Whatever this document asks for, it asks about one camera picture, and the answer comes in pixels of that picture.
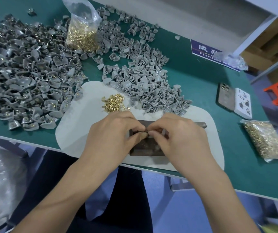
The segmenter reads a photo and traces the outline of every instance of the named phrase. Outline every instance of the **pile of gray plastic parts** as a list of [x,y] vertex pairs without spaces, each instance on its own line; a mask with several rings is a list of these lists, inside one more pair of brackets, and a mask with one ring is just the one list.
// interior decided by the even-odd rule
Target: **pile of gray plastic parts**
[[[96,54],[99,56],[94,58],[94,61],[98,64],[98,69],[103,72],[102,82],[129,95],[131,106],[138,103],[145,112],[163,110],[180,116],[184,115],[192,101],[185,100],[184,96],[181,96],[180,85],[170,88],[167,70],[162,69],[169,58],[146,43],[154,40],[159,26],[156,24],[150,27],[135,16],[119,10],[116,10],[116,13],[120,15],[118,21],[109,21],[108,16],[115,13],[115,8],[112,6],[102,7],[97,12],[103,18],[103,22],[98,29],[100,48]],[[129,23],[130,28],[127,33],[135,36],[139,32],[140,40],[126,38],[121,32],[120,22]],[[119,61],[121,57],[130,59],[129,67],[104,65],[101,55],[110,50],[112,51],[109,55],[110,60]]]
[[23,24],[7,15],[0,24],[0,120],[9,129],[54,129],[88,79],[82,50],[65,46],[69,16],[54,27]]
[[[169,58],[146,43],[154,40],[159,26],[150,27],[112,6],[97,11],[103,18],[98,28],[99,49],[90,53],[65,45],[70,23],[67,15],[63,21],[55,21],[54,27],[38,22],[23,24],[12,15],[1,21],[0,120],[8,121],[10,130],[21,126],[26,131],[39,126],[54,129],[71,100],[83,96],[81,85],[88,78],[83,74],[81,60],[87,58],[98,64],[105,85],[130,96],[131,106],[139,102],[145,112],[186,113],[192,101],[184,99],[180,85],[169,86],[167,70],[162,69]],[[115,11],[119,19],[109,21],[108,16]],[[138,33],[140,40],[126,38],[121,22],[129,23],[127,33]],[[113,62],[129,59],[129,67],[104,65],[101,56],[106,53]]]

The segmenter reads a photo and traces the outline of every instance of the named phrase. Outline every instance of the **green workbench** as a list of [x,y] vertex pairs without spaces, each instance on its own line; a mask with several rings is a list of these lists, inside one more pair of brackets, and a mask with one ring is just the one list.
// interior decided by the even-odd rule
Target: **green workbench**
[[[94,1],[91,3],[95,8],[101,6]],[[34,8],[38,15],[28,16],[29,8]],[[61,19],[62,15],[69,14],[61,0],[0,0],[0,20],[9,13],[25,23],[39,21],[45,25],[54,25],[54,18]],[[234,188],[253,195],[278,199],[278,160],[266,163],[260,158],[247,133],[239,124],[241,117],[219,107],[215,102],[219,82],[233,88],[239,87],[252,97],[253,119],[267,120],[245,73],[193,55],[189,39],[181,37],[177,41],[174,33],[164,29],[159,29],[155,41],[150,46],[159,48],[170,58],[164,67],[168,70],[169,84],[180,84],[185,98],[193,100],[193,105],[205,109],[214,119],[224,152],[225,172]],[[112,65],[108,55],[103,56],[104,64]],[[118,64],[120,67],[127,65],[127,59],[121,59]],[[92,59],[83,61],[85,75],[90,80],[100,81],[102,72],[96,66]],[[55,130],[9,131],[7,122],[0,121],[0,138],[60,151],[55,139]],[[142,166],[137,168],[182,177],[178,172]]]

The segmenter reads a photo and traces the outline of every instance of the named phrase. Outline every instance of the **person's left hand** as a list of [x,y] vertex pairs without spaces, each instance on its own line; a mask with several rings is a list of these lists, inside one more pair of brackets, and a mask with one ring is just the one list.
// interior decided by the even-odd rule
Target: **person's left hand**
[[[132,129],[139,131],[126,137]],[[77,161],[80,167],[88,166],[106,178],[120,165],[129,151],[148,134],[130,111],[110,113],[104,119],[94,123],[88,133],[85,149]]]

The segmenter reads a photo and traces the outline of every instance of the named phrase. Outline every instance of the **dark pants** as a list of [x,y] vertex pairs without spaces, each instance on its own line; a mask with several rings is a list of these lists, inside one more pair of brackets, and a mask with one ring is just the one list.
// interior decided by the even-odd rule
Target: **dark pants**
[[[48,151],[9,222],[17,225],[56,186],[77,158]],[[119,166],[114,189],[104,213],[86,220],[85,205],[67,232],[153,232],[152,218],[141,171]]]

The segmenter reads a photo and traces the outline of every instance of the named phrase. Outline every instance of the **hand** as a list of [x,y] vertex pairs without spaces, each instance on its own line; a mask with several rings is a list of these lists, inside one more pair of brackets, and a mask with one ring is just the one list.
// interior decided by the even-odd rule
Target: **hand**
[[[167,130],[168,139],[161,134],[163,129]],[[192,120],[165,113],[147,130],[172,165],[192,183],[212,168],[220,169],[211,154],[205,130]]]
[[[127,138],[130,129],[139,132]],[[106,178],[129,151],[148,136],[145,131],[145,126],[130,111],[110,113],[91,126],[78,162],[83,166],[93,166]]]

